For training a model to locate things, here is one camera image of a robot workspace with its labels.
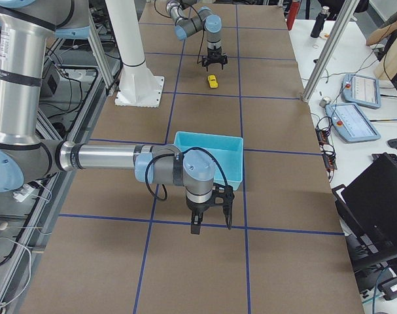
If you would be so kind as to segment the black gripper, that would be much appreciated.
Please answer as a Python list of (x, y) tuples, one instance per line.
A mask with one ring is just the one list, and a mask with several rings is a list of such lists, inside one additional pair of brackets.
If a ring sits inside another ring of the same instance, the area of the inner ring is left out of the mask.
[(186, 198), (186, 204), (191, 210), (191, 224), (190, 224), (190, 232), (191, 234), (200, 234), (201, 232), (201, 223), (203, 220), (203, 214), (210, 208), (209, 200), (203, 203), (196, 203), (188, 198)]
[(221, 64), (221, 69), (224, 69), (224, 65), (228, 63), (228, 57), (222, 52), (222, 48), (208, 48), (207, 55), (203, 56), (201, 59), (203, 67), (208, 71), (208, 64), (219, 63)]

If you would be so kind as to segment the person forearm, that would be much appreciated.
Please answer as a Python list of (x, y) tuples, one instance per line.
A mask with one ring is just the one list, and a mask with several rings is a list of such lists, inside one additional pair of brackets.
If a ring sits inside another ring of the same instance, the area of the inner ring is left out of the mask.
[(381, 27), (377, 28), (367, 39), (366, 46), (381, 42), (384, 38), (397, 31), (397, 12), (395, 12)]

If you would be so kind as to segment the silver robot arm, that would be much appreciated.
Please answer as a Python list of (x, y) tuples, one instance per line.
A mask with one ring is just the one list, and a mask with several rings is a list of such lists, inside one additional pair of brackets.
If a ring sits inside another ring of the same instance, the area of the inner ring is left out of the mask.
[(204, 32), (207, 40), (207, 55), (198, 63), (208, 70), (212, 64), (219, 63), (221, 68), (228, 63), (228, 57), (222, 51), (222, 19), (209, 7), (194, 8), (197, 1), (168, 1), (166, 13), (175, 25), (175, 35), (184, 41), (188, 37)]
[(146, 185), (182, 186), (198, 234), (215, 204), (215, 159), (202, 148), (76, 144), (36, 134), (49, 37), (88, 37), (87, 1), (0, 1), (0, 192), (59, 171), (131, 169)]

